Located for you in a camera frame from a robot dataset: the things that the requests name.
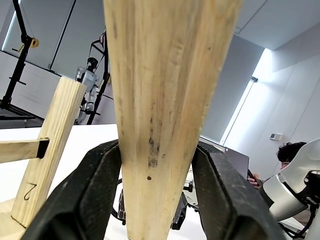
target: fluorescent light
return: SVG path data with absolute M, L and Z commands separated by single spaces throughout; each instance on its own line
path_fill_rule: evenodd
M 6 44 L 8 42 L 8 38 L 9 38 L 9 35 L 10 35 L 10 32 L 11 32 L 11 29 L 12 29 L 12 26 L 14 25 L 14 21 L 16 19 L 16 11 L 14 11 L 13 15 L 12 15 L 12 18 L 11 18 L 11 22 L 10 22 L 10 25 L 9 25 L 9 28 L 8 28 L 8 31 L 6 32 L 6 35 L 5 35 L 5 38 L 4 38 L 4 42 L 2 44 L 2 47 L 1 47 L 1 51 L 3 51 L 6 47 Z

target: person's hand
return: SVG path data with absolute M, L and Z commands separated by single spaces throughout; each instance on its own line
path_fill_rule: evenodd
M 254 176 L 256 179 L 259 178 L 259 175 L 256 174 L 256 173 L 254 173 L 253 176 Z M 256 189 L 260 189 L 260 188 L 261 188 L 261 186 L 258 185 L 257 181 L 256 181 L 254 178 L 248 177 L 247 179 L 248 179 L 248 182 L 249 182 L 252 186 L 254 186 Z

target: white table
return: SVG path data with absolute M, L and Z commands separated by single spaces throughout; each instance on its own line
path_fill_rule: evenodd
M 0 130 L 0 141 L 37 139 L 40 128 L 20 128 Z M 117 125 L 73 126 L 59 166 L 53 178 L 49 193 L 67 177 L 80 163 L 85 154 L 101 143 L 118 138 Z M 24 175 L 28 160 L 0 164 L 0 202 L 15 198 Z M 121 189 L 115 196 L 115 209 Z M 105 240 L 127 240 L 127 230 L 121 222 L 110 216 Z M 170 230 L 168 240 L 205 240 L 199 214 L 188 208 L 186 218 L 179 231 Z

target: wooden stand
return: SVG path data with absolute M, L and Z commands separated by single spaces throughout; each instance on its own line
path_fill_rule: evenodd
M 62 77 L 37 140 L 0 142 L 0 163 L 29 160 L 15 199 L 0 203 L 0 240 L 20 239 L 46 201 L 86 86 Z M 43 158 L 41 141 L 48 141 Z
M 104 0 L 127 234 L 165 240 L 241 0 Z

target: light wood grain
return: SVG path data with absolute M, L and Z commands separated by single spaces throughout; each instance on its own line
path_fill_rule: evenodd
M 130 240 L 165 240 L 241 0 L 104 0 Z
M 11 218 L 14 201 L 0 202 L 0 240 L 18 240 L 25 232 L 25 228 Z
M 36 158 L 40 141 L 48 140 L 0 141 L 0 164 Z
M 83 84 L 66 77 L 58 83 L 38 137 L 50 139 L 45 156 L 29 160 L 11 212 L 25 227 L 47 199 L 85 90 Z

